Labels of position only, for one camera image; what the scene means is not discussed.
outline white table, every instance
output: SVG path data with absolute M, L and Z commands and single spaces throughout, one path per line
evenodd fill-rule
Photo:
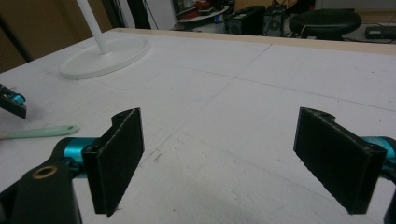
M 115 30 L 151 51 L 113 74 L 59 77 L 89 39 L 0 74 L 27 98 L 27 119 L 0 110 L 0 131 L 77 124 L 99 137 L 141 107 L 146 152 L 113 217 L 93 212 L 75 179 L 84 223 L 382 223 L 395 187 L 379 179 L 367 215 L 350 216 L 293 152 L 301 106 L 357 135 L 396 137 L 396 48 L 240 35 Z M 43 162 L 62 137 L 0 142 L 0 190 Z

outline teal-handled tool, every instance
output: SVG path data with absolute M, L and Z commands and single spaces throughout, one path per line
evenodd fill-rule
M 78 126 L 76 125 L 64 125 L 14 133 L 0 133 L 0 139 L 52 137 L 76 133 L 77 131 Z

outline white lamp stand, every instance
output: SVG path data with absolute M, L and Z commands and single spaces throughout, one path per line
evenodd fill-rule
M 87 0 L 77 0 L 97 46 L 84 49 L 67 59 L 60 68 L 62 77 L 83 79 L 99 77 L 135 63 L 149 52 L 149 42 L 142 36 L 103 39 Z

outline wall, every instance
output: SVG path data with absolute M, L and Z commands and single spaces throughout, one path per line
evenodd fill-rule
M 356 13 L 361 16 L 362 22 L 366 23 L 395 23 L 396 9 L 374 10 L 374 9 L 357 9 Z
M 102 1 L 89 2 L 102 31 L 112 29 Z M 0 15 L 33 60 L 92 36 L 75 0 L 0 0 Z M 24 64 L 3 31 L 0 39 L 0 73 Z

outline black chair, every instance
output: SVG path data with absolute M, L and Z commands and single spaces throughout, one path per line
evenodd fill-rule
M 344 40 L 342 35 L 361 26 L 361 17 L 343 9 L 319 9 L 304 12 L 290 20 L 289 28 L 301 38 L 315 36 L 323 40 Z

